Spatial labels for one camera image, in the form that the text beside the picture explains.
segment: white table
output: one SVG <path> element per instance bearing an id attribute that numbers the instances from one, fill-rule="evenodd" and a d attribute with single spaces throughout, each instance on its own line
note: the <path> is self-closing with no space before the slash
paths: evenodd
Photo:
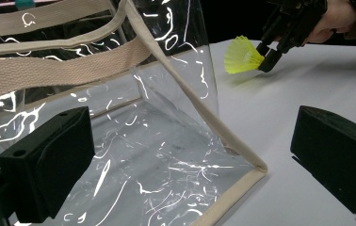
<path id="1" fill-rule="evenodd" d="M 223 225 L 353 226 L 356 216 L 292 159 L 300 105 L 356 122 L 356 47 L 307 44 L 283 55 L 269 73 L 228 74 L 229 40 L 211 44 L 219 114 L 267 162 L 268 175 Z"/>

